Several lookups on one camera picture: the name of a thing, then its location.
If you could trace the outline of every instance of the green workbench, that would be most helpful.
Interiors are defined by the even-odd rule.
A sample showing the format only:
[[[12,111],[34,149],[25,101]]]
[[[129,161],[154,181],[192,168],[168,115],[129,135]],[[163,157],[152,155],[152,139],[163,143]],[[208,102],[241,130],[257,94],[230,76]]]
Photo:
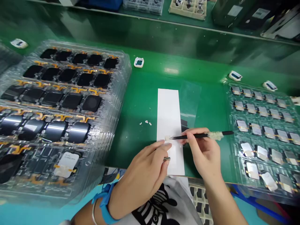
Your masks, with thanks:
[[[129,54],[132,65],[136,57],[144,58],[142,69],[132,68],[113,145],[105,161],[107,166],[127,168],[143,147],[156,141],[158,88],[184,91],[189,84],[197,87],[197,95],[190,95],[191,101],[198,100],[197,113],[188,126],[208,127],[212,131],[228,129],[221,80],[231,70],[241,73],[244,83],[261,86],[271,80],[279,91],[299,95],[300,49],[294,45],[161,21],[8,0],[0,3],[0,30],[1,41],[21,55],[33,51],[43,40],[55,39],[123,50]],[[29,47],[13,48],[9,42],[15,38],[28,42]],[[224,180],[236,183],[227,138],[219,144]],[[199,177],[188,148],[184,148],[184,160],[186,176]]]

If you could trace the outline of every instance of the silver bracelet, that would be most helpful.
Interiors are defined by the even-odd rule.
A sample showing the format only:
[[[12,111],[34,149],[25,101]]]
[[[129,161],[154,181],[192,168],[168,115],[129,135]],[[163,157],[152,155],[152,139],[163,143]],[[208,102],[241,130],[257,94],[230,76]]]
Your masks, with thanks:
[[[96,220],[95,220],[95,205],[96,205],[97,200],[98,199],[96,199],[96,201],[94,202],[94,204],[93,204],[93,210],[92,210],[92,219],[93,219],[93,222],[94,222],[95,225],[98,225],[96,223]]]

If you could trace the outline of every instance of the white paper strip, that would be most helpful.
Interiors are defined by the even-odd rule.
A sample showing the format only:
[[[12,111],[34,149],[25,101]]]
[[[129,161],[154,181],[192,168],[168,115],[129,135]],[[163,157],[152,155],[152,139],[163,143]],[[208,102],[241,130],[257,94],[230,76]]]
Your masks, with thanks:
[[[157,134],[156,140],[163,140],[166,136],[181,135],[180,107],[178,90],[158,89],[157,97]],[[168,166],[168,175],[184,175],[183,148],[177,140],[168,150],[171,160]]]

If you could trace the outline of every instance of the blue wristband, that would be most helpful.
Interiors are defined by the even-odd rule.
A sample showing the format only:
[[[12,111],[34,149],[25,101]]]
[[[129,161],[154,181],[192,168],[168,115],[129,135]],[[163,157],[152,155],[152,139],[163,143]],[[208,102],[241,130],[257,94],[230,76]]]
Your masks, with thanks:
[[[110,213],[107,209],[107,204],[109,202],[110,195],[112,194],[112,190],[113,190],[113,187],[115,186],[115,184],[117,184],[117,182],[113,183],[113,184],[107,184],[105,186],[104,190],[101,193],[96,194],[92,200],[92,204],[94,204],[94,202],[98,198],[102,198],[102,201],[100,203],[100,209],[102,212],[102,217],[106,224],[114,224],[119,221],[119,220],[115,220],[114,218],[112,218],[112,216],[110,215]]]

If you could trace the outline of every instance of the left hand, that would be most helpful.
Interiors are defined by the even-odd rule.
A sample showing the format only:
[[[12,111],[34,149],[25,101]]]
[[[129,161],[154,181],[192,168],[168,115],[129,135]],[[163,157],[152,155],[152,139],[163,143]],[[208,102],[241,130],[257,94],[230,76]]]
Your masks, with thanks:
[[[113,188],[108,203],[111,216],[118,220],[145,204],[159,189],[167,175],[167,150],[172,144],[155,142],[140,151],[130,163],[122,179]]]

